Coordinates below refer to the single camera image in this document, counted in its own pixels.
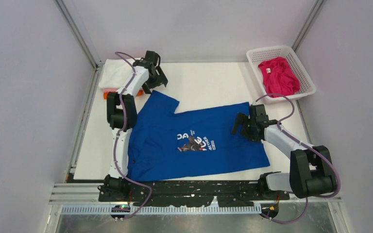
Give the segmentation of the blue panda print t-shirt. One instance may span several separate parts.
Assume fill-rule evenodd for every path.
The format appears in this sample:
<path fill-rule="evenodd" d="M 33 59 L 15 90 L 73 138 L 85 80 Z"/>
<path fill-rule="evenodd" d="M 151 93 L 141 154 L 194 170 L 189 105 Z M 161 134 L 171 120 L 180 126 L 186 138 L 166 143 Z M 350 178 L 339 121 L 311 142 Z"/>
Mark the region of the blue panda print t-shirt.
<path fill-rule="evenodd" d="M 133 128 L 128 177 L 157 181 L 268 167 L 264 146 L 232 134 L 237 114 L 249 103 L 177 113 L 179 101 L 153 91 Z"/>

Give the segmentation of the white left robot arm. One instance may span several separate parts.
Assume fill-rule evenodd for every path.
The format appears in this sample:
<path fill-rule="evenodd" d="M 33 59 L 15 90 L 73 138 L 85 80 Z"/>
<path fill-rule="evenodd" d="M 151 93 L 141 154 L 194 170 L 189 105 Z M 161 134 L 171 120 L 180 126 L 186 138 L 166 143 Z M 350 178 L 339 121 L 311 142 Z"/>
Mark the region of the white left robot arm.
<path fill-rule="evenodd" d="M 122 87 L 108 93 L 106 98 L 106 117 L 112 130 L 113 149 L 111 167 L 104 185 L 111 189 L 111 195 L 116 200 L 123 201 L 129 197 L 130 184 L 152 191 L 151 187 L 127 177 L 130 135 L 137 123 L 135 98 L 140 89 L 151 94 L 152 89 L 166 86 L 168 80 L 160 67 L 161 57 L 155 51 L 146 51 L 143 57 L 134 59 L 132 63 L 125 59 L 130 55 L 120 51 L 115 54 L 130 66 L 132 73 Z"/>

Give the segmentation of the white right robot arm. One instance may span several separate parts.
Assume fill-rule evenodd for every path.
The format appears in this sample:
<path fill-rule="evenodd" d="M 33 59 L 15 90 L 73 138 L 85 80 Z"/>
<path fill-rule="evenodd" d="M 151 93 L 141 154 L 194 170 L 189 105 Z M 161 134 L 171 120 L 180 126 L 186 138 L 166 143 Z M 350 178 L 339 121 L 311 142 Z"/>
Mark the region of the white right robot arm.
<path fill-rule="evenodd" d="M 289 172 L 269 172 L 260 175 L 258 194 L 271 199 L 277 191 L 294 194 L 298 198 L 327 198 L 338 190 L 329 149 L 304 143 L 288 132 L 282 121 L 269 119 L 263 104 L 249 106 L 249 113 L 238 113 L 231 133 L 239 132 L 253 142 L 268 142 L 290 160 Z"/>

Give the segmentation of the folded white t-shirt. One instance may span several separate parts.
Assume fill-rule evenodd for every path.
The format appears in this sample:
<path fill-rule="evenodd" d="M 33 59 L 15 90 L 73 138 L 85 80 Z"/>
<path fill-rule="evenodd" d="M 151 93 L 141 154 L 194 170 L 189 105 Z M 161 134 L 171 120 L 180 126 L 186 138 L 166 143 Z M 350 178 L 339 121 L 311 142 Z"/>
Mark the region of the folded white t-shirt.
<path fill-rule="evenodd" d="M 107 59 L 103 65 L 98 87 L 117 90 L 131 78 L 133 69 L 122 59 Z"/>

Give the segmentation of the white plastic laundry basket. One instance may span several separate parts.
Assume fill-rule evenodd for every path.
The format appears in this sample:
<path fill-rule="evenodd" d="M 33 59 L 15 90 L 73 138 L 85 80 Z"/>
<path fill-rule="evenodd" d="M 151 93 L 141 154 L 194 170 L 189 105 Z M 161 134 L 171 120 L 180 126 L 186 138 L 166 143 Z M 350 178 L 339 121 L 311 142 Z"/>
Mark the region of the white plastic laundry basket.
<path fill-rule="evenodd" d="M 311 77 L 291 47 L 262 47 L 247 51 L 246 56 L 262 95 L 272 95 L 266 96 L 264 103 L 285 101 L 280 95 L 298 100 L 316 92 Z"/>

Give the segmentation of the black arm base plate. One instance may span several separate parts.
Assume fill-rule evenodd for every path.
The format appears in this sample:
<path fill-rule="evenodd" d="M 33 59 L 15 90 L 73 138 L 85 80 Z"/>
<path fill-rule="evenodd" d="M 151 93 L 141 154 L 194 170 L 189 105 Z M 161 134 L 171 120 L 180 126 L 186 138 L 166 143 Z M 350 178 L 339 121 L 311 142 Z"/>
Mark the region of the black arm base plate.
<path fill-rule="evenodd" d="M 268 191 L 257 181 L 155 181 L 142 185 L 108 178 L 98 186 L 100 202 L 125 202 L 136 207 L 247 207 L 252 201 L 288 200 L 283 191 Z"/>

